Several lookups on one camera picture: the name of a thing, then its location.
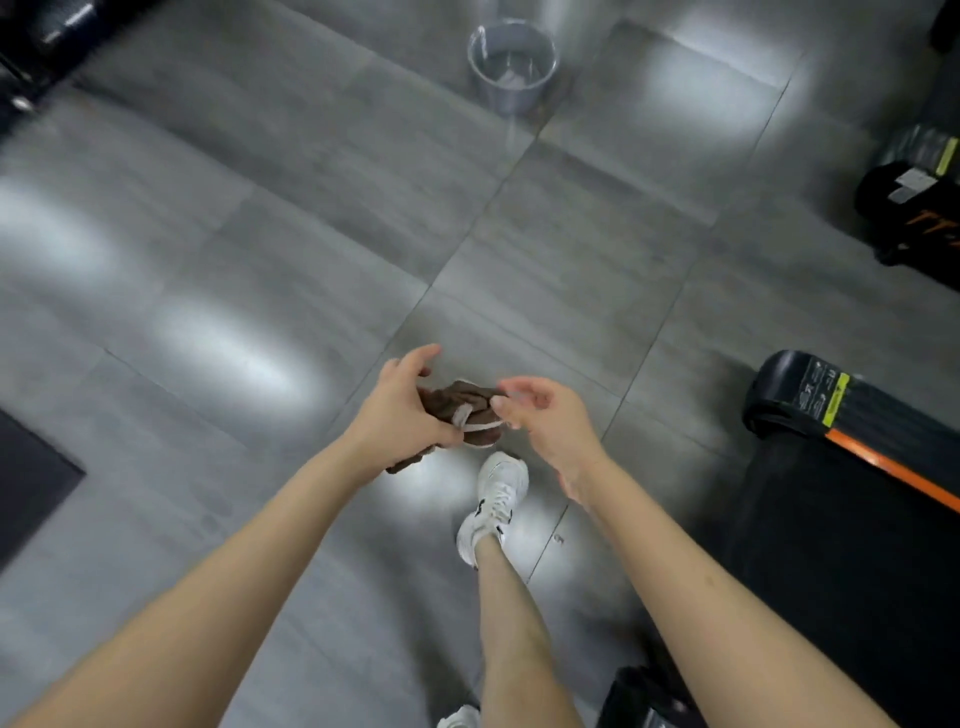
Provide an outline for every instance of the trash can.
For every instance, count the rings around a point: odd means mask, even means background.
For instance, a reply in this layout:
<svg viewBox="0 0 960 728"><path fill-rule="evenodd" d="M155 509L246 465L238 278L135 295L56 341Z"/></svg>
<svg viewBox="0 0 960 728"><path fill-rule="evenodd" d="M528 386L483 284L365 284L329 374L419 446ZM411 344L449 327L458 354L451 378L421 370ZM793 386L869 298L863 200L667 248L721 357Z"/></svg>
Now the trash can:
<svg viewBox="0 0 960 728"><path fill-rule="evenodd" d="M532 109L560 64L553 38L516 18L477 28L467 45L467 59L481 95L502 116Z"/></svg>

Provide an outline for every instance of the right hand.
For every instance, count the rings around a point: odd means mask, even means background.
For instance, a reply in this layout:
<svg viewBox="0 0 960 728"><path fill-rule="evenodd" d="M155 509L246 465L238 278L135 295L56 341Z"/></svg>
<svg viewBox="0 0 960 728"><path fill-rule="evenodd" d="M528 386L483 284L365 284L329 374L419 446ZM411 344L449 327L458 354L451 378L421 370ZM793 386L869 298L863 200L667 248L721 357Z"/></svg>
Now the right hand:
<svg viewBox="0 0 960 728"><path fill-rule="evenodd" d="M513 376L498 387L509 397L492 398L493 411L513 429L530 433L534 450L557 471L564 493L584 504L584 475L607 457L584 401L569 387L539 376Z"/></svg>

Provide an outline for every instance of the brown towel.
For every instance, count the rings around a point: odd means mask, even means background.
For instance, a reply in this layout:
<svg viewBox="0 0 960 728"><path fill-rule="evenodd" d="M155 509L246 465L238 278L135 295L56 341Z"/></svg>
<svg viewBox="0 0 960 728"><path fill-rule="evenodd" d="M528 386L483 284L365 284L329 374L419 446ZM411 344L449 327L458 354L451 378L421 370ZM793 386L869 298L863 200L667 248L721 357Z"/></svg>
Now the brown towel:
<svg viewBox="0 0 960 728"><path fill-rule="evenodd" d="M504 392L491 387L478 387L468 381L458 379L444 389L420 390L420 401L427 414L438 420L456 425L464 431L464 443L476 448L488 448L496 443L503 434L503 423L490 407L490 398L504 396ZM413 457L401 460L387 473L399 473L408 465L419 463L424 455L433 451L433 447L419 452Z"/></svg>

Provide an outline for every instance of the wrist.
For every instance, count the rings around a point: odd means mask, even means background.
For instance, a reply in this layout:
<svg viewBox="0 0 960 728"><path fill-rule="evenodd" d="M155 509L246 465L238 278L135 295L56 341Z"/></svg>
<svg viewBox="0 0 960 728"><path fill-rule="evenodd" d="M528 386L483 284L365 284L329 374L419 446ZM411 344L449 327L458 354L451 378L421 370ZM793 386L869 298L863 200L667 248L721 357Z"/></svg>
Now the wrist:
<svg viewBox="0 0 960 728"><path fill-rule="evenodd" d="M314 455L304 467L325 472L321 473L324 476L335 474L334 480L351 491L362 488L383 472L368 443L349 431Z"/></svg>
<svg viewBox="0 0 960 728"><path fill-rule="evenodd" d="M616 467L606 451L601 450L581 468L575 489L580 497L580 504L588 512L593 512L599 492L605 487L604 484L611 480L611 468Z"/></svg>

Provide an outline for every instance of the yellow label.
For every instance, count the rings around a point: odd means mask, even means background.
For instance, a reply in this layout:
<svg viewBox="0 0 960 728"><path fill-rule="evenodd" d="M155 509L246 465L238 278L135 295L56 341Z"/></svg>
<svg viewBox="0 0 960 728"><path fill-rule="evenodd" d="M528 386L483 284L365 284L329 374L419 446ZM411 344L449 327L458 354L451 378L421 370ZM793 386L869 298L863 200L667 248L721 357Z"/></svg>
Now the yellow label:
<svg viewBox="0 0 960 728"><path fill-rule="evenodd" d="M840 400L847 392L847 382L850 381L850 375L840 373L837 378L837 388L833 390L833 396L830 398L830 404L827 405L827 414L824 415L824 425L833 427L833 420L837 416L837 410L840 409Z"/></svg>
<svg viewBox="0 0 960 728"><path fill-rule="evenodd" d="M947 146L944 147L944 152L940 156L940 163L937 165L937 177L943 177L947 170L950 167L950 162L953 160L953 153L957 150L957 137L952 136L948 142Z"/></svg>

